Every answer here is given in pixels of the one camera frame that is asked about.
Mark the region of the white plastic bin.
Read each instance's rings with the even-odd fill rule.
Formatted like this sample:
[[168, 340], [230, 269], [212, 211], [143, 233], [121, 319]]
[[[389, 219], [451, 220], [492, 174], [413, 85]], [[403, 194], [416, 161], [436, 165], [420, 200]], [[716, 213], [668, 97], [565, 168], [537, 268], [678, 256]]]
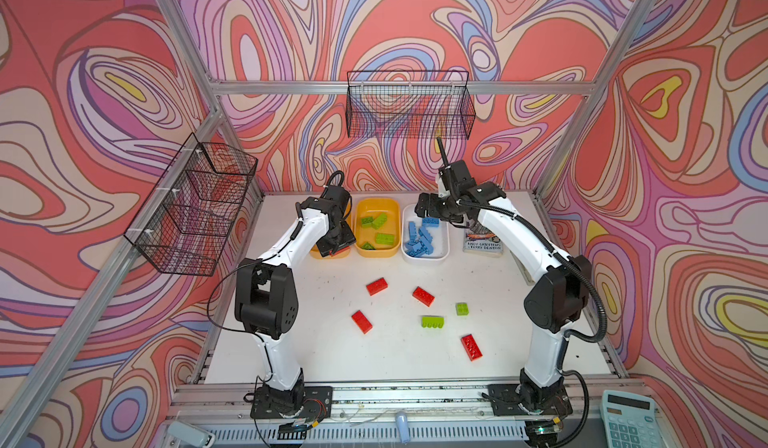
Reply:
[[424, 254], [421, 257], [413, 258], [407, 256], [405, 253], [406, 245], [408, 243], [420, 243], [420, 234], [416, 242], [409, 241], [408, 234], [408, 222], [414, 221], [419, 232], [419, 228], [422, 225], [422, 217], [419, 217], [415, 213], [415, 204], [408, 204], [402, 211], [402, 228], [401, 228], [401, 246], [400, 250], [402, 256], [407, 262], [413, 264], [437, 264], [445, 260], [450, 253], [450, 237], [448, 233], [448, 225], [446, 222], [440, 220], [440, 226], [438, 227], [426, 227], [429, 233], [432, 235], [432, 245], [434, 252], [432, 254]]

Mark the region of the white device bottom left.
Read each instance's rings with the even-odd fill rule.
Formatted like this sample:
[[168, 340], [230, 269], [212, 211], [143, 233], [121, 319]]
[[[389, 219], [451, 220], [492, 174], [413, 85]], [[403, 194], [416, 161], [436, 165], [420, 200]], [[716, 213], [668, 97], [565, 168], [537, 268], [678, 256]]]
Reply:
[[173, 421], [167, 433], [180, 442], [195, 448], [210, 448], [216, 441], [216, 436], [201, 427], [182, 421]]

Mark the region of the right yellow plastic bin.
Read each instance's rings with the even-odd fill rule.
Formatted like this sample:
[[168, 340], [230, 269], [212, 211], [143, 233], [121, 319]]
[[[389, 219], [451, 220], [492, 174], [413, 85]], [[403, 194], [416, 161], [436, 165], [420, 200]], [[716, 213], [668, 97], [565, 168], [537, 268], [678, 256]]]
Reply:
[[356, 202], [353, 212], [354, 245], [364, 258], [389, 258], [402, 242], [400, 205], [391, 197], [368, 197]]

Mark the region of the left yellow plastic bin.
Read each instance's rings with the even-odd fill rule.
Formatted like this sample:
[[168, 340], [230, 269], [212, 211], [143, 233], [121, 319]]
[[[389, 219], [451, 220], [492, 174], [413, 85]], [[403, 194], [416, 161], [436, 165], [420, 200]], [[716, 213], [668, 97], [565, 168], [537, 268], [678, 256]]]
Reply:
[[316, 243], [322, 257], [333, 256], [356, 242], [354, 232], [337, 203], [322, 198], [313, 198], [309, 207], [320, 211], [328, 222], [328, 230]]

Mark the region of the white desk calculator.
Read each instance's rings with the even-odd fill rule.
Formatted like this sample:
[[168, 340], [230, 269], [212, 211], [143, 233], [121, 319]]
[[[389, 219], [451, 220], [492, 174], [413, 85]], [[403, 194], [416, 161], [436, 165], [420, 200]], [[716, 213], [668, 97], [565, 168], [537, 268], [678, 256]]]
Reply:
[[600, 408], [608, 447], [664, 446], [656, 419], [656, 403], [650, 397], [605, 390]]

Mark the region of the Andy Griffiths paperback book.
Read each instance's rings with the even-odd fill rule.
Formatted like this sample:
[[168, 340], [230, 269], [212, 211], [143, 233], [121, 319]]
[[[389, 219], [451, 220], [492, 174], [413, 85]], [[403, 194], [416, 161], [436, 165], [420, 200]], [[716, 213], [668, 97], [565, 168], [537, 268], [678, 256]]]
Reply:
[[462, 251], [471, 254], [499, 257], [504, 252], [504, 245], [492, 233], [479, 234], [466, 231], [463, 236]]

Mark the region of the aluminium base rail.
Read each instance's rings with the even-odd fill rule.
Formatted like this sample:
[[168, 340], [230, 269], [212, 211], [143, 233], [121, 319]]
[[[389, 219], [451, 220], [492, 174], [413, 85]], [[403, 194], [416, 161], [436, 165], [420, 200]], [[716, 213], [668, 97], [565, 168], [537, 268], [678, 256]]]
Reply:
[[306, 412], [279, 415], [254, 400], [246, 384], [194, 385], [176, 395], [154, 447], [191, 447], [167, 433], [173, 421], [212, 432], [212, 447], [419, 447], [541, 445], [573, 432], [588, 418], [575, 446], [602, 446], [597, 419], [602, 394], [627, 381], [570, 379], [542, 412], [513, 398], [513, 379], [311, 383]]

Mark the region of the red lego brick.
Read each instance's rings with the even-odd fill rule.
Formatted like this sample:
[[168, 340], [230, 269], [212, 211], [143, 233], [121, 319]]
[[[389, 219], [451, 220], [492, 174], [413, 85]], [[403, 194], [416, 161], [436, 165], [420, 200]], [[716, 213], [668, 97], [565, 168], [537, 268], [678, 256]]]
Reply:
[[366, 290], [370, 296], [374, 296], [386, 288], [389, 287], [389, 283], [384, 277], [380, 277], [366, 285]]
[[363, 334], [367, 334], [372, 330], [373, 324], [360, 310], [357, 310], [355, 313], [353, 313], [351, 318]]
[[474, 362], [483, 356], [482, 351], [472, 334], [464, 335], [461, 338], [461, 344], [470, 361]]
[[412, 297], [427, 307], [430, 307], [435, 300], [435, 297], [430, 292], [421, 287], [414, 289]]

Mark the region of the yellow plastic bin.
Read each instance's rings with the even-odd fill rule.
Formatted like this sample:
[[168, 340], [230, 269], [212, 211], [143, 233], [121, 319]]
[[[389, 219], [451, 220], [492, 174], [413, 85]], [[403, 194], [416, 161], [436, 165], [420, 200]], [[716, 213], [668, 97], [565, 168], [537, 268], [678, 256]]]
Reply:
[[364, 258], [389, 258], [402, 242], [400, 205], [391, 197], [368, 197], [356, 202], [353, 212], [354, 245]]
[[356, 242], [354, 232], [337, 203], [322, 198], [313, 198], [309, 207], [320, 211], [328, 222], [328, 230], [316, 243], [322, 257], [333, 256]]

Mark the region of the blue lego brick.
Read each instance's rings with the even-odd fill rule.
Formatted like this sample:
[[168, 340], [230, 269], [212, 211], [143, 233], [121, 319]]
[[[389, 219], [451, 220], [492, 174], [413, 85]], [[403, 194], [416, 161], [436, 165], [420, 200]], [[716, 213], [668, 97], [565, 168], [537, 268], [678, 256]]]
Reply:
[[414, 243], [414, 244], [408, 243], [406, 245], [405, 253], [407, 256], [418, 258], [424, 255], [426, 252], [427, 252], [427, 247], [422, 243]]
[[422, 225], [424, 227], [438, 227], [440, 226], [440, 220], [435, 217], [424, 217], [422, 219]]
[[414, 221], [408, 222], [408, 234], [410, 242], [416, 242], [418, 240], [419, 232]]
[[434, 252], [434, 247], [429, 239], [422, 237], [419, 241], [422, 254], [432, 254]]
[[420, 238], [424, 242], [432, 244], [432, 235], [429, 233], [429, 230], [426, 227], [421, 226], [419, 228], [419, 234], [420, 234]]

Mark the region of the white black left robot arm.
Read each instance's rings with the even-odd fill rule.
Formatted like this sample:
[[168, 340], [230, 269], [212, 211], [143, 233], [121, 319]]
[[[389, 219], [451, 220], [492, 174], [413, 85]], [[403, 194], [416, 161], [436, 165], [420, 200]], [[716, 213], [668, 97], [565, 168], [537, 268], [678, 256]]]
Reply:
[[237, 267], [233, 312], [243, 331], [261, 345], [267, 388], [295, 397], [303, 384], [287, 333], [299, 313], [293, 269], [312, 250], [330, 257], [356, 242], [348, 223], [352, 198], [340, 184], [327, 182], [318, 196], [295, 204], [296, 218], [274, 246]]

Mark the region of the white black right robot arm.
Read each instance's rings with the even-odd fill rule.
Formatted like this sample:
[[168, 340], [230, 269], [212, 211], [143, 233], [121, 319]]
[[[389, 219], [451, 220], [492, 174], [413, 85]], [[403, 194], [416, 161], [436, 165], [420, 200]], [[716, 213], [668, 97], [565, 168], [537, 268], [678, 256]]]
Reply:
[[493, 182], [478, 183], [462, 160], [438, 169], [438, 192], [422, 193], [414, 212], [456, 227], [477, 222], [489, 229], [533, 279], [523, 308], [534, 325], [529, 354], [513, 398], [528, 413], [542, 412], [564, 393], [563, 363], [569, 341], [599, 343], [607, 314], [591, 281], [592, 265], [556, 246], [520, 214]]

